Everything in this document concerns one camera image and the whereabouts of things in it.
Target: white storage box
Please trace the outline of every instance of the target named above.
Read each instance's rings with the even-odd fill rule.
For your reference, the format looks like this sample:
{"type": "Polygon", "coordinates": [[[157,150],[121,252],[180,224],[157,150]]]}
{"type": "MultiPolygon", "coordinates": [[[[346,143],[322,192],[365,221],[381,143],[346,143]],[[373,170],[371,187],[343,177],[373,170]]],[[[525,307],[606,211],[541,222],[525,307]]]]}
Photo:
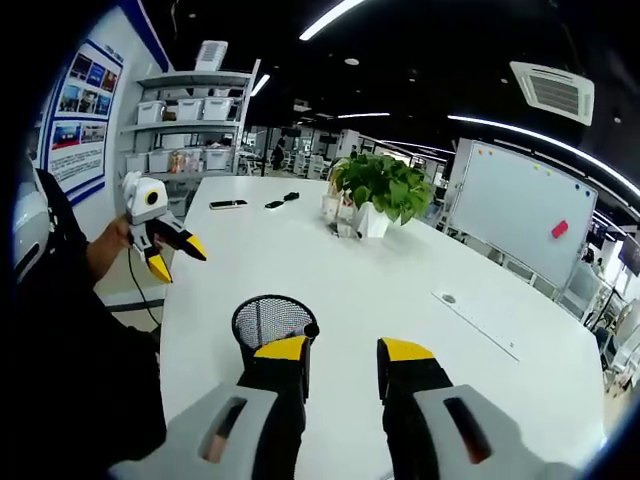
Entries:
{"type": "Polygon", "coordinates": [[[226,120],[233,99],[226,97],[207,97],[204,99],[203,120],[226,120]]]}
{"type": "Polygon", "coordinates": [[[196,57],[196,70],[215,72],[220,70],[224,55],[227,53],[227,42],[205,40],[200,45],[200,51],[196,57]]]}
{"type": "Polygon", "coordinates": [[[127,172],[146,172],[148,156],[147,152],[127,155],[127,172]]]}
{"type": "Polygon", "coordinates": [[[149,152],[149,172],[165,173],[169,171],[169,161],[173,150],[154,150],[149,152]]]}
{"type": "Polygon", "coordinates": [[[162,100],[140,102],[138,104],[138,125],[160,123],[166,103],[162,100]]]}
{"type": "Polygon", "coordinates": [[[230,148],[207,148],[204,155],[207,170],[226,170],[232,159],[230,148]]]}
{"type": "Polygon", "coordinates": [[[167,208],[176,217],[185,217],[187,215],[187,196],[188,193],[185,192],[180,196],[169,197],[167,208]]]}
{"type": "Polygon", "coordinates": [[[202,112],[201,98],[188,98],[178,100],[178,121],[182,120],[199,120],[202,112]]]}

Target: black ceiling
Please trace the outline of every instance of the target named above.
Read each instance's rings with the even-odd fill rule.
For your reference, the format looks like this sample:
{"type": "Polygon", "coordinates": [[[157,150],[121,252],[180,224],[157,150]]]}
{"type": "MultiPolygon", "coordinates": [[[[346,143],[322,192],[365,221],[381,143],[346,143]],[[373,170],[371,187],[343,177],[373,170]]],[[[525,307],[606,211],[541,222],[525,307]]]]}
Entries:
{"type": "Polygon", "coordinates": [[[254,60],[262,59],[260,73],[271,80],[251,102],[250,124],[291,124],[300,116],[292,109],[296,98],[309,102],[311,114],[390,112],[348,120],[316,117],[314,125],[445,149],[460,136],[496,136],[588,171],[640,208],[634,195],[584,160],[527,137],[447,119],[465,114],[546,134],[640,185],[640,35],[632,24],[634,2],[367,0],[310,41],[298,40],[339,1],[143,3],[177,70],[194,67],[203,40],[229,42],[225,70],[251,70],[254,60]],[[350,57],[360,64],[346,65],[350,57]],[[592,126],[527,106],[509,68],[512,60],[593,80],[592,126]],[[616,116],[622,123],[614,122],[616,116]]]}

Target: potted plant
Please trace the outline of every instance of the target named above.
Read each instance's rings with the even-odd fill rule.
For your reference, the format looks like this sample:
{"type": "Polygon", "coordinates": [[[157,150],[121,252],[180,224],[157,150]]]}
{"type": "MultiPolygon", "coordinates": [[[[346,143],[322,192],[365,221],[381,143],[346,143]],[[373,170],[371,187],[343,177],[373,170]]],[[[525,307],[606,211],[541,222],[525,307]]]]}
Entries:
{"type": "Polygon", "coordinates": [[[404,225],[424,215],[431,200],[424,173],[386,155],[358,155],[336,168],[332,182],[355,203],[353,228],[364,237],[383,237],[398,218],[404,225]]]}

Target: person's hand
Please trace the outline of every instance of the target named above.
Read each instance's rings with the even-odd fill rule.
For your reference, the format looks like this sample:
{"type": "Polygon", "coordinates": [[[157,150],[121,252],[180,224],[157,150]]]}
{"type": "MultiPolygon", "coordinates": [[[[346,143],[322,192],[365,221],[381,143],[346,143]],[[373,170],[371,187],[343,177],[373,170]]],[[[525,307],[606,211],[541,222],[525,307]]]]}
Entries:
{"type": "MultiPolygon", "coordinates": [[[[105,233],[111,239],[110,243],[114,247],[131,248],[131,241],[129,238],[129,220],[125,215],[122,215],[114,220],[107,226],[105,233]]],[[[162,251],[162,247],[166,242],[157,233],[153,235],[153,244],[156,248],[162,251]]]]}
{"type": "Polygon", "coordinates": [[[121,250],[131,247],[131,242],[129,241],[129,221],[124,215],[112,220],[102,235],[106,237],[109,246],[113,248],[121,250]]]}
{"type": "Polygon", "coordinates": [[[131,247],[129,221],[123,215],[111,221],[104,232],[87,246],[87,262],[95,281],[107,273],[118,254],[131,247]]]}

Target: wall poster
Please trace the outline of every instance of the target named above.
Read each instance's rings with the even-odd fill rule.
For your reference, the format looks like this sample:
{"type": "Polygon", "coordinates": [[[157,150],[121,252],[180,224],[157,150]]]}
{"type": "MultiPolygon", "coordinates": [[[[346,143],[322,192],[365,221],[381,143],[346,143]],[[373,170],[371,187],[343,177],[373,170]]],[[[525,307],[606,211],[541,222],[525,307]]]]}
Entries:
{"type": "Polygon", "coordinates": [[[52,99],[43,166],[67,195],[104,177],[107,126],[122,73],[122,57],[109,50],[87,40],[52,99]]]}

